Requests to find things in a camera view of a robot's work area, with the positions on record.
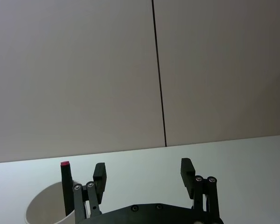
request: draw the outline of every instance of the metal bolt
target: metal bolt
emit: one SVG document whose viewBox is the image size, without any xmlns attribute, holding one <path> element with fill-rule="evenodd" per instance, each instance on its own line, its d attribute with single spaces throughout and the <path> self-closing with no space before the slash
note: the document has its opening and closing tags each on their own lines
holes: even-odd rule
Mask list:
<svg viewBox="0 0 280 224">
<path fill-rule="evenodd" d="M 162 209 L 163 206 L 162 206 L 161 204 L 157 204 L 156 208 L 157 208 L 157 209 Z"/>
<path fill-rule="evenodd" d="M 138 210 L 139 210 L 139 207 L 138 207 L 138 205 L 133 205 L 133 206 L 131 207 L 131 209 L 132 209 L 132 211 L 138 211 Z"/>
<path fill-rule="evenodd" d="M 75 190 L 79 190 L 80 187 L 81 187 L 81 186 L 77 184 L 77 185 L 74 187 L 74 189 L 75 189 Z"/>
<path fill-rule="evenodd" d="M 94 183 L 89 183 L 87 186 L 89 187 L 89 188 L 91 188 L 92 186 L 94 185 Z"/>
<path fill-rule="evenodd" d="M 214 177 L 211 177 L 211 178 L 209 179 L 209 181 L 210 181 L 210 182 L 216 182 L 216 179 L 215 179 Z"/>
<path fill-rule="evenodd" d="M 197 176 L 197 177 L 196 177 L 196 180 L 197 180 L 197 181 L 202 181 L 202 178 L 201 178 L 200 176 Z"/>
</svg>

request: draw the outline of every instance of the white mug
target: white mug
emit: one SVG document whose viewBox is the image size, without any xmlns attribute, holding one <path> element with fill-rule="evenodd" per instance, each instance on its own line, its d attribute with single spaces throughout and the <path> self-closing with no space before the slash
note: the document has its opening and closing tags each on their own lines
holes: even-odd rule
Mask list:
<svg viewBox="0 0 280 224">
<path fill-rule="evenodd" d="M 42 190 L 25 212 L 26 224 L 75 224 L 75 211 L 65 216 L 62 183 L 57 182 Z"/>
</svg>

